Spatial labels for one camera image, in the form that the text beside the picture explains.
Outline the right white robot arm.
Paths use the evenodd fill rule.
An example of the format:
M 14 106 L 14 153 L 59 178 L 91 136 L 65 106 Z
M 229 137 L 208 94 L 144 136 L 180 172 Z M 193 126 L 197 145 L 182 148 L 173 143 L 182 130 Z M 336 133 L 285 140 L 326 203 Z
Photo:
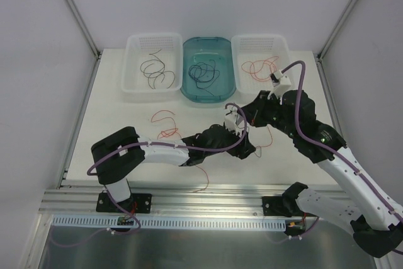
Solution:
M 291 138 L 297 151 L 335 180 L 354 203 L 344 206 L 296 182 L 283 192 L 275 211 L 285 216 L 300 212 L 319 216 L 351 234 L 375 258 L 399 252 L 402 205 L 376 184 L 342 136 L 317 119 L 315 103 L 304 91 L 287 91 L 281 98 L 260 91 L 242 110 L 250 126 L 270 125 Z

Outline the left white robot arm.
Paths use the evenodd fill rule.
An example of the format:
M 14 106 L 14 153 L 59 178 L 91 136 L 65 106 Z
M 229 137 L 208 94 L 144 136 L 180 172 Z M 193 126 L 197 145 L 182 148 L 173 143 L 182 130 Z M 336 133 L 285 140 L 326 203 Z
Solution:
M 119 212 L 131 207 L 127 176 L 140 164 L 196 166 L 221 152 L 245 159 L 255 151 L 247 132 L 237 133 L 219 124 L 176 141 L 150 140 L 134 127 L 124 127 L 91 147 L 98 183 L 106 188 L 111 205 Z

